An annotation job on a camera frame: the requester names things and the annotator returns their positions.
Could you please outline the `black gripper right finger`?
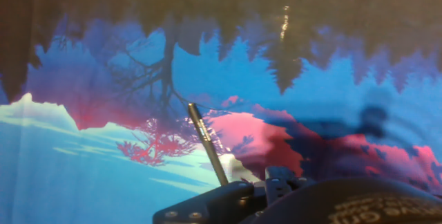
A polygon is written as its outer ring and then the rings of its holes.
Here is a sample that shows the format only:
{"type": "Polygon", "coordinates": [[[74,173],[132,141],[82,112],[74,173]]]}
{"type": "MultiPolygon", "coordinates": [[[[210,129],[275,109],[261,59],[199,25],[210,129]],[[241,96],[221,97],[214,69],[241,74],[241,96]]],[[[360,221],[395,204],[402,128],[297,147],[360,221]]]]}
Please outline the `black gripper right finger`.
{"type": "Polygon", "coordinates": [[[316,184],[316,181],[314,179],[308,178],[308,177],[299,177],[296,179],[296,185],[297,187],[308,187],[309,185],[316,184]]]}

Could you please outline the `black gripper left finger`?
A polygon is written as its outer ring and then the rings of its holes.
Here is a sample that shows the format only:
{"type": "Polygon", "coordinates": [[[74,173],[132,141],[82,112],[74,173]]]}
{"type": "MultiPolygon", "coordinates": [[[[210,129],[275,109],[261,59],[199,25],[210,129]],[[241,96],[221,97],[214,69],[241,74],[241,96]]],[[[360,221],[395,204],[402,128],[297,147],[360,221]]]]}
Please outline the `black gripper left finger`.
{"type": "Polygon", "coordinates": [[[267,167],[265,180],[234,181],[182,201],[153,215],[153,224],[238,224],[251,220],[296,188],[286,167],[267,167]]]}

